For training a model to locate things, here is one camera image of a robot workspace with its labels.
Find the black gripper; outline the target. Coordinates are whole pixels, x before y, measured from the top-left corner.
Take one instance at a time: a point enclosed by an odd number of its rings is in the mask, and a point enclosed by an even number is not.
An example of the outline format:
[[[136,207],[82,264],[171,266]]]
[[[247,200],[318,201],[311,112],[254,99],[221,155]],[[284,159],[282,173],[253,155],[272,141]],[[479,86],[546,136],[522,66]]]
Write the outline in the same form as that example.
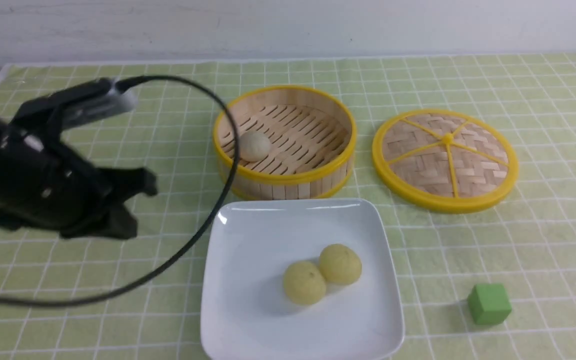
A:
[[[125,203],[157,196],[157,175],[146,167],[96,167],[61,134],[0,119],[0,228],[50,230],[62,239],[137,237]]]

